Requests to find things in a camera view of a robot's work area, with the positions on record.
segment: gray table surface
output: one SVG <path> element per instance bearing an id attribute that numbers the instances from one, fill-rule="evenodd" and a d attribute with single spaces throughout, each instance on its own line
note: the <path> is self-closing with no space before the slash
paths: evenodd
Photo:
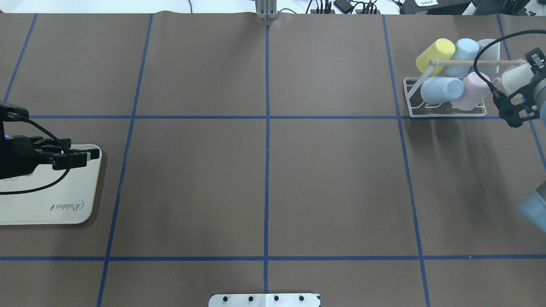
<path id="1" fill-rule="evenodd" d="M 316 292 L 323 306 L 546 305 L 546 235 L 517 212 L 546 179 L 546 129 L 509 128 L 490 98 L 486 118 L 410 119 L 402 91 L 437 38 L 545 27 L 0 14 L 4 100 L 104 154 L 89 220 L 0 227 L 0 304 Z M 502 58 L 544 42 L 512 39 Z"/>

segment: printed logo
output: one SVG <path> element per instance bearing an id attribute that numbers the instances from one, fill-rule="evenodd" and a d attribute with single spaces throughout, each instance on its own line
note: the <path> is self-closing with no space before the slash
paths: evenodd
<path id="1" fill-rule="evenodd" d="M 84 207 L 84 201 L 83 200 L 80 200 L 80 201 L 77 201 L 73 204 L 54 204 L 51 206 L 51 208 L 49 208 L 49 211 L 53 211 L 53 210 L 56 210 L 56 211 L 68 211 L 68 210 L 72 210 L 72 211 L 78 211 L 78 210 L 81 210 L 81 208 Z"/>

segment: white cutting board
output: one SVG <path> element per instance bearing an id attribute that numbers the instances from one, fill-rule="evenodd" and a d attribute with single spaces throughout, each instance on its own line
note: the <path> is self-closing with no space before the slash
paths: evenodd
<path id="1" fill-rule="evenodd" d="M 72 145 L 74 149 L 99 148 L 96 145 Z M 78 224 L 91 215 L 100 157 L 87 161 L 87 166 L 71 169 L 56 185 L 28 194 L 0 195 L 0 225 Z M 59 178 L 64 170 L 51 165 L 39 165 L 30 176 L 0 179 L 0 192 L 29 190 L 47 185 Z"/>

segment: pink cup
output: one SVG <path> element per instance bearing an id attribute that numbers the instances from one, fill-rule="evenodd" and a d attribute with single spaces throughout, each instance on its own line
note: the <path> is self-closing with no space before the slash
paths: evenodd
<path id="1" fill-rule="evenodd" d="M 486 75 L 482 74 L 482 76 L 489 81 Z M 482 97 L 489 91 L 489 86 L 475 72 L 468 74 L 462 80 L 462 83 L 465 86 L 464 92 L 459 99 L 452 101 L 451 104 L 459 110 L 470 111 L 479 104 Z"/>

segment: wooden dowel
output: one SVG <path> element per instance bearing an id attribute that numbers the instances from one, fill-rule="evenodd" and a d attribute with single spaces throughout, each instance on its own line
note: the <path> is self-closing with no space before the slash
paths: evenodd
<path id="1" fill-rule="evenodd" d="M 526 63 L 524 60 L 501 60 L 501 61 L 488 61 L 488 60 L 479 60 L 478 65 L 480 66 L 512 66 L 512 65 L 521 65 Z M 429 65 L 436 65 L 436 60 L 431 60 Z M 438 65 L 440 66 L 472 66 L 474 65 L 473 60 L 439 60 Z"/>

